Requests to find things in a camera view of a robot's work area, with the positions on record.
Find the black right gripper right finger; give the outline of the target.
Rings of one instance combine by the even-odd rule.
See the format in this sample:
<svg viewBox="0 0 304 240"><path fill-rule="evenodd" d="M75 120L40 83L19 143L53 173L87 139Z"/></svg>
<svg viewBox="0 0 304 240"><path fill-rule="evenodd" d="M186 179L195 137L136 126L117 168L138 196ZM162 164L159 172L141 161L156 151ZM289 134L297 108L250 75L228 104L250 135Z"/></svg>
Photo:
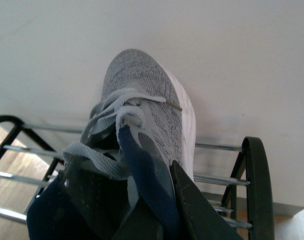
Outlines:
<svg viewBox="0 0 304 240"><path fill-rule="evenodd" d="M170 166L176 203L182 221L181 240L241 240L214 210L177 161Z"/></svg>

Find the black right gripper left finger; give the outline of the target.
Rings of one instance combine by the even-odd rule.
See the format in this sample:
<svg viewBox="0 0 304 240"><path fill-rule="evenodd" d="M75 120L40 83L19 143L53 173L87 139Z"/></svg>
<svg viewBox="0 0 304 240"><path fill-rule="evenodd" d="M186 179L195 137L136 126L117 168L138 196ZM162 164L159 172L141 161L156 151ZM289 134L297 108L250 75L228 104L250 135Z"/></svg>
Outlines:
<svg viewBox="0 0 304 240"><path fill-rule="evenodd" d="M111 180L85 170L92 164L73 157L62 174L62 187L100 240L161 240L164 228L144 199L128 198L128 181Z"/></svg>

